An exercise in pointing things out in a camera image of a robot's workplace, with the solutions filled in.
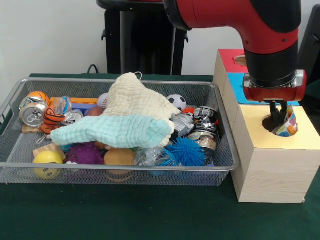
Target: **crumpled cloth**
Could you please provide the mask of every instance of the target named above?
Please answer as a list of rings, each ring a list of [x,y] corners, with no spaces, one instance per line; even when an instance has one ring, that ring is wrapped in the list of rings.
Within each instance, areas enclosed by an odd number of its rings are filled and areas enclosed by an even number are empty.
[[[59,146],[98,141],[114,148],[165,147],[175,128],[170,118],[179,113],[134,73],[126,73],[111,86],[102,115],[84,117],[54,130],[51,139]]]
[[[276,135],[280,137],[291,137],[298,131],[297,117],[292,105],[289,105],[286,111],[284,124],[276,130]]]

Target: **blue spiky ball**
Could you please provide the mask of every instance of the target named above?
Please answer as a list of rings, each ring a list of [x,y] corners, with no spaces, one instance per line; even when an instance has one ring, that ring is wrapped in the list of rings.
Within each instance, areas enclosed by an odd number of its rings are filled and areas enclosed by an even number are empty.
[[[175,157],[178,164],[186,167],[202,167],[205,165],[205,153],[193,140],[178,137],[173,145],[166,147]]]

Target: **wire mesh basket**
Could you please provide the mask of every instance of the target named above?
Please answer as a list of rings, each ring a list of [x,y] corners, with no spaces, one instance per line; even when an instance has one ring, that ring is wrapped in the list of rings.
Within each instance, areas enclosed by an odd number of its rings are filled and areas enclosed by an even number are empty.
[[[36,144],[42,133],[22,133],[19,104],[29,93],[45,92],[51,97],[98,98],[107,93],[114,80],[28,78],[21,80],[0,108],[0,182],[35,184],[126,184],[219,186],[239,162],[238,152],[227,119],[219,89],[208,82],[142,81],[143,84],[164,96],[179,94],[188,105],[208,106],[218,112],[219,136],[215,155],[210,159],[214,166],[123,166],[81,164],[35,164],[33,150],[48,145],[45,140]],[[54,169],[60,174],[44,180],[34,169]],[[121,178],[110,176],[121,175]]]

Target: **soccer ball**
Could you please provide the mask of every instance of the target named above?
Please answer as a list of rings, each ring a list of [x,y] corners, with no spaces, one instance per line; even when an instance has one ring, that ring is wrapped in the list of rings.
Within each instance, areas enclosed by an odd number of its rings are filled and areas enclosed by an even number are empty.
[[[187,107],[186,100],[178,94],[170,95],[166,99],[180,111]]]

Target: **blue toy block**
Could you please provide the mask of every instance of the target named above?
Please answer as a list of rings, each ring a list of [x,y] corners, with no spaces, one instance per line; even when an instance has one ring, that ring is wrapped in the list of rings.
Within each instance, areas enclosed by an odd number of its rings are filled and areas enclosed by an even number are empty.
[[[80,110],[83,113],[83,115],[85,116],[90,109],[92,109],[96,106],[97,105],[95,105],[95,104],[73,103],[72,109],[73,110]]]

